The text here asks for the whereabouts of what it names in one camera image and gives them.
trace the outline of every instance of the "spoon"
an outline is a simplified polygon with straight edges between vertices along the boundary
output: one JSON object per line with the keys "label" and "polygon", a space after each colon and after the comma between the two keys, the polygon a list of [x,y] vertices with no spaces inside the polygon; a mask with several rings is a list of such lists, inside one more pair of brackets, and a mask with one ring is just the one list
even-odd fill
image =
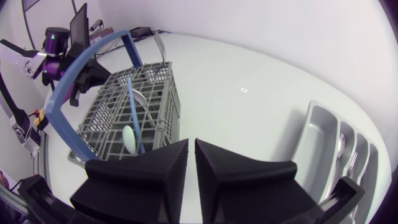
{"label": "spoon", "polygon": [[128,125],[123,128],[123,144],[130,154],[137,154],[136,151],[136,137],[134,137],[134,131]]}
{"label": "spoon", "polygon": [[[141,92],[139,92],[139,91],[137,91],[137,90],[135,90],[135,89],[132,89],[132,95],[133,95],[134,99],[136,99],[137,102],[138,102],[138,103],[144,108],[144,110],[147,112],[146,106],[148,105],[148,101],[147,101],[147,99],[145,99],[144,95],[143,95]],[[152,118],[152,115],[150,115],[150,113],[148,113],[148,118],[149,118],[149,121],[150,121],[150,122],[149,122],[150,126],[151,126],[152,128],[156,127],[156,124],[155,124],[155,122],[154,122],[154,119]]]}
{"label": "spoon", "polygon": [[345,146],[346,138],[344,137],[344,134],[340,133],[340,138],[338,140],[337,158],[340,158],[343,155]]}

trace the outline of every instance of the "blue utensil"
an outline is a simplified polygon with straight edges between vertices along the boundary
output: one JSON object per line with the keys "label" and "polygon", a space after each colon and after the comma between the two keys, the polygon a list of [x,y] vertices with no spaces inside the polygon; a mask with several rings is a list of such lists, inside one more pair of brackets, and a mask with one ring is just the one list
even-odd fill
{"label": "blue utensil", "polygon": [[[127,90],[129,91],[129,98],[130,98],[132,125],[134,126],[134,132],[136,133],[137,142],[139,142],[140,128],[139,128],[139,123],[138,123],[136,106],[134,105],[134,96],[132,94],[132,83],[131,83],[130,77],[127,78],[127,86],[128,86]],[[140,143],[138,150],[139,150],[140,154],[145,153],[143,143]]]}

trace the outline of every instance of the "white round tabletop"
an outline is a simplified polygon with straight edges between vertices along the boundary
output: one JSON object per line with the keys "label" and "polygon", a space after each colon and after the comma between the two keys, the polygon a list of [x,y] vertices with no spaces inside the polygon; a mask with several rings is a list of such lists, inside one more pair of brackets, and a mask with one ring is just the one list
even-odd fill
{"label": "white round tabletop", "polygon": [[[180,139],[189,139],[181,223],[202,222],[195,138],[257,160],[291,160],[311,100],[350,121],[375,143],[380,162],[368,220],[373,217],[391,183],[391,168],[379,131],[353,100],[311,74],[264,54],[186,35],[162,34],[161,38],[181,103]],[[136,47],[143,63],[162,60],[152,37]],[[98,61],[110,72],[132,66],[124,49]],[[75,129],[97,90],[80,95],[77,108],[68,103],[62,106]],[[45,131],[52,191],[71,205],[69,198],[87,179],[85,170],[67,160],[70,149],[51,125]]]}

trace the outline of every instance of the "white spoon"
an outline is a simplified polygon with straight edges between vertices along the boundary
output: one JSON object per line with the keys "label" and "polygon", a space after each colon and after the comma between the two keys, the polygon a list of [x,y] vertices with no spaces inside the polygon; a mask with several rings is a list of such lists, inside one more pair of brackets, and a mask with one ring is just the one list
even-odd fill
{"label": "white spoon", "polygon": [[[147,99],[144,97],[144,95],[142,93],[140,93],[139,91],[132,89],[132,96],[134,97],[134,99],[136,99],[138,101],[138,103],[144,108],[145,112],[148,112],[146,109],[146,106],[148,106],[148,101]],[[156,127],[156,124],[154,122],[154,119],[152,118],[152,115],[150,115],[150,113],[148,112],[148,118],[150,120],[149,124],[152,128]]]}
{"label": "white spoon", "polygon": [[134,131],[128,125],[123,128],[123,144],[130,154],[137,154],[136,151],[136,137],[134,137]]}

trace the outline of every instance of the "white wall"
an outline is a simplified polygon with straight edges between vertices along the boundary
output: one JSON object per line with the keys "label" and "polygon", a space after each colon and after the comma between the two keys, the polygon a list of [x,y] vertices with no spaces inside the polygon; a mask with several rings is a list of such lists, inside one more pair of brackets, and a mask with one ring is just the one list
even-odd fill
{"label": "white wall", "polygon": [[321,78],[367,112],[396,168],[398,48],[378,0],[113,0],[99,6],[114,30],[150,26],[220,40]]}
{"label": "white wall", "polygon": [[[16,43],[12,23],[15,2],[18,1],[6,1],[0,11],[0,39],[7,39],[13,43]],[[19,108],[30,113],[36,108],[43,107],[44,98],[34,83],[20,75],[15,66],[2,62],[0,71],[7,89]],[[0,108],[0,127],[0,169],[14,180],[31,176],[30,152],[19,143],[2,108]]]}

